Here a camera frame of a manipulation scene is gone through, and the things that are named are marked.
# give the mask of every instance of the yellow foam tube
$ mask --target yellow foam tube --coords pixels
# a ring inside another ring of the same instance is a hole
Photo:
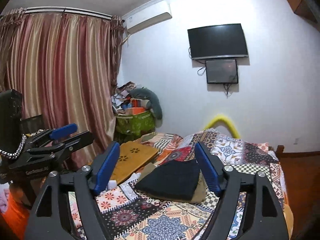
[[[213,118],[204,129],[212,128],[217,122],[223,122],[228,127],[232,137],[240,139],[240,135],[236,130],[236,127],[234,126],[233,122],[223,114],[216,115],[215,118]]]

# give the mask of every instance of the folded black garment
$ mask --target folded black garment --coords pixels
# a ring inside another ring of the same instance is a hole
[[[191,200],[199,180],[200,168],[195,159],[169,161],[155,168],[135,188],[154,196]]]

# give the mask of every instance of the bed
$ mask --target bed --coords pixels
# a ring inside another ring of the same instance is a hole
[[[288,205],[284,174],[268,143],[253,144],[228,137],[215,129],[207,129],[184,138],[166,133],[150,133],[137,139],[143,145],[158,149],[153,159],[155,165],[176,159],[187,161],[194,158],[194,145],[201,141],[224,164],[231,164],[239,172],[255,174],[262,170],[269,178],[284,211],[289,236],[292,233],[292,212]],[[96,198],[104,218],[105,227],[119,240],[198,240],[218,203],[214,193],[207,191],[201,204],[163,201],[151,198],[135,190],[140,171],[136,171],[118,187],[103,191]],[[236,237],[241,222],[246,193],[241,192],[228,239]],[[78,213],[74,193],[69,193],[71,213],[79,237],[86,239]]]

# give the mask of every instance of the white air conditioner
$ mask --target white air conditioner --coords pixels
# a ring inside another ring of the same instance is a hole
[[[128,33],[133,34],[171,18],[170,5],[166,1],[161,1],[131,15],[125,22]]]

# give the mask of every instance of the brown floor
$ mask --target brown floor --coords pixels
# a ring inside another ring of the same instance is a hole
[[[308,225],[313,207],[320,201],[320,155],[281,158],[280,163],[294,216],[293,239]]]

